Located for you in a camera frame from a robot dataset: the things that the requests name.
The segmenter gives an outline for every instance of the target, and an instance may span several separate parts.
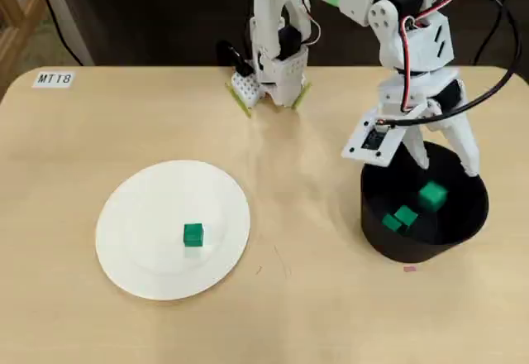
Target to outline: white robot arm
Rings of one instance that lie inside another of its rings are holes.
[[[388,166],[403,142],[417,164],[429,166],[419,126],[381,126],[378,120],[442,114],[467,102],[454,59],[448,19],[438,10],[451,0],[323,0],[361,26],[370,26],[380,43],[382,66],[397,73],[379,86],[378,106],[360,120],[342,155]],[[286,7],[289,21],[281,17]],[[306,84],[311,17],[304,0],[255,0],[250,21],[255,73],[235,74],[232,85],[248,108],[269,94],[291,107]],[[442,130],[470,176],[479,173],[479,149],[465,114],[428,125]]]

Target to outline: black container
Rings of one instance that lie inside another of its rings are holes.
[[[430,168],[421,169],[401,145],[388,168],[366,165],[362,171],[362,229],[382,255],[404,263],[426,261],[475,236],[488,215],[488,195],[480,177],[470,178],[459,157],[445,147],[426,142]],[[436,213],[423,210],[419,191],[429,181],[448,190]],[[407,205],[419,214],[406,231],[382,224],[387,213]]]

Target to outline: green block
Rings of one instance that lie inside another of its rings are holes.
[[[408,227],[413,225],[417,217],[418,215],[405,205],[399,208],[398,211],[395,213],[395,218]]]
[[[386,214],[384,219],[382,219],[382,223],[394,232],[396,232],[402,226],[398,219],[395,219],[392,215],[388,213]]]
[[[201,223],[183,226],[183,244],[186,247],[202,247],[204,245],[204,228]]]
[[[419,192],[419,204],[427,211],[437,212],[446,203],[448,190],[435,182],[428,184]]]

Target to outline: white plate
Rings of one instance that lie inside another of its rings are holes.
[[[204,247],[184,246],[186,223],[203,225]],[[120,288],[172,300],[222,280],[249,234],[246,196],[226,172],[200,161],[168,161],[138,172],[112,193],[98,220],[96,251]]]

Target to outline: wooden table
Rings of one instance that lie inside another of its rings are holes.
[[[501,73],[464,69],[469,95]],[[70,89],[19,78],[0,107],[0,362],[527,364],[527,85],[470,114],[485,228],[405,273],[365,240],[361,164],[340,157],[388,72],[308,74],[298,112],[261,103],[251,119],[225,70],[86,68]],[[171,159],[234,176],[252,227],[222,283],[160,304],[107,279],[94,229],[123,180]]]

